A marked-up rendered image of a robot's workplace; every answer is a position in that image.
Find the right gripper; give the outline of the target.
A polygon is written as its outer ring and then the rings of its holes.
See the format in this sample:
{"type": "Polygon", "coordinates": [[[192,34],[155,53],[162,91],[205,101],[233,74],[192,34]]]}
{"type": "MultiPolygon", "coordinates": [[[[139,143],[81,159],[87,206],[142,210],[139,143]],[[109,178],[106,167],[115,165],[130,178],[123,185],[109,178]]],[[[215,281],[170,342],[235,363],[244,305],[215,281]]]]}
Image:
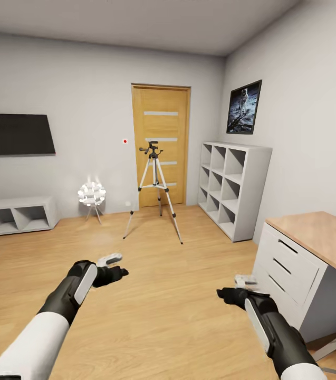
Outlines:
{"type": "Polygon", "coordinates": [[[241,308],[239,297],[243,292],[246,292],[248,289],[242,288],[228,288],[224,287],[223,289],[216,289],[216,292],[220,298],[224,298],[226,303],[231,303],[232,305],[236,304],[241,308]]]}

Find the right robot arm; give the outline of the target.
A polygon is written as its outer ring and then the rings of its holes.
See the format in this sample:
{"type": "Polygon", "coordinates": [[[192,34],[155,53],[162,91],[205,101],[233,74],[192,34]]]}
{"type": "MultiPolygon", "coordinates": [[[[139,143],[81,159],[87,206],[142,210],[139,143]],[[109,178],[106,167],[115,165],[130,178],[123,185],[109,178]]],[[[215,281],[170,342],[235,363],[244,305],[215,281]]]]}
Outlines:
{"type": "Polygon", "coordinates": [[[226,303],[244,309],[280,380],[328,380],[314,358],[307,355],[299,331],[290,326],[270,294],[246,289],[258,284],[253,275],[236,275],[234,288],[216,289],[226,303]]]}

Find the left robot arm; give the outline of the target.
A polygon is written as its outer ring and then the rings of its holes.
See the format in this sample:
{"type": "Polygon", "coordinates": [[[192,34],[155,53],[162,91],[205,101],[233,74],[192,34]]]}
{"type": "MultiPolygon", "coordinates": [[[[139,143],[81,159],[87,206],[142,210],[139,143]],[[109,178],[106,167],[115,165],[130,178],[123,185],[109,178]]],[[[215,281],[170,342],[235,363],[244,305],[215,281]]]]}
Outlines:
{"type": "Polygon", "coordinates": [[[0,357],[0,380],[49,380],[64,340],[90,288],[106,286],[128,275],[109,264],[123,252],[106,255],[99,267],[90,260],[75,262],[42,309],[0,357]]]}

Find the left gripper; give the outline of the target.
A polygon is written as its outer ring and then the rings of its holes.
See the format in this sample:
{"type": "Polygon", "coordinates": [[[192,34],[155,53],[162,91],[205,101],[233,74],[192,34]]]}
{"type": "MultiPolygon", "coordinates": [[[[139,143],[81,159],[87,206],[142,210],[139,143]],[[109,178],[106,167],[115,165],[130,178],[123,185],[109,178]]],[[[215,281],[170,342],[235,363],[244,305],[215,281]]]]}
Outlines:
{"type": "Polygon", "coordinates": [[[123,278],[123,276],[128,275],[128,271],[126,269],[121,269],[120,266],[116,266],[113,268],[103,268],[104,270],[104,279],[100,284],[94,286],[95,288],[106,286],[110,283],[119,281],[123,278]]]}

